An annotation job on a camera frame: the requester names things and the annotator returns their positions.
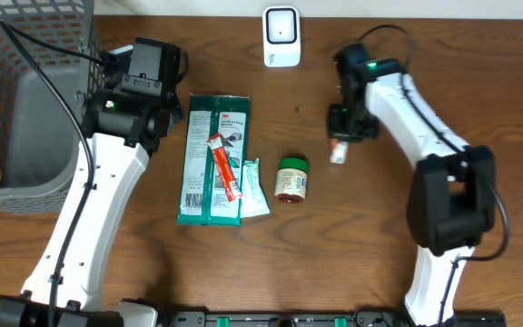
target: small jar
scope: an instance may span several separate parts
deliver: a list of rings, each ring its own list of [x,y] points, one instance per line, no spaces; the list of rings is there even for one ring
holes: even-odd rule
[[[286,203],[301,203],[306,199],[308,162],[297,158],[280,160],[275,197]]]

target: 3m package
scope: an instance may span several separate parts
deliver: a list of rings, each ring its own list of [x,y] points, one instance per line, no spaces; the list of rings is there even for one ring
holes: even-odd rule
[[[177,223],[240,225],[241,199],[229,202],[207,140],[222,135],[223,148],[237,184],[247,141],[250,98],[191,95],[183,187]]]

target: wooden tabletop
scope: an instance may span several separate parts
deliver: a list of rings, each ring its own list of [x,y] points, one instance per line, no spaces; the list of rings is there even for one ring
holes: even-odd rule
[[[145,297],[166,307],[211,311],[353,311],[398,307],[410,287],[416,244],[405,208],[411,168],[381,128],[377,141],[350,146],[347,163],[330,164],[325,118],[340,101],[332,56],[381,23],[404,25],[417,40],[410,71],[437,114],[471,144],[496,156],[498,189],[511,217],[508,251],[466,266],[457,309],[497,309],[523,325],[523,22],[302,19],[302,59],[269,69],[260,18],[96,17],[104,46],[137,35],[179,45],[191,70],[189,95],[252,97],[247,157],[261,159],[271,214],[242,227],[178,226],[186,122],[161,142],[136,185],[116,235],[104,302]],[[405,54],[403,36],[367,41],[376,56]],[[310,160],[309,193],[299,205],[272,196],[278,159]],[[57,214],[0,213],[0,294],[18,294],[54,228]],[[477,253],[499,244],[501,224]]]

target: gray plastic basket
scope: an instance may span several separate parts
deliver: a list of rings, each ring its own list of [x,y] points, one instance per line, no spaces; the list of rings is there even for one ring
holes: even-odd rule
[[[93,1],[0,0],[0,19],[49,44],[98,57]],[[96,64],[20,37],[76,116],[103,82]],[[57,212],[74,175],[78,141],[62,107],[0,28],[0,210]]]

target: jar lid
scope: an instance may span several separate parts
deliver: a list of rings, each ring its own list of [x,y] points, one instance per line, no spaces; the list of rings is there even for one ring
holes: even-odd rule
[[[298,158],[283,158],[280,160],[280,168],[293,168],[293,169],[299,169],[305,173],[308,173],[309,166],[308,162],[302,159]]]

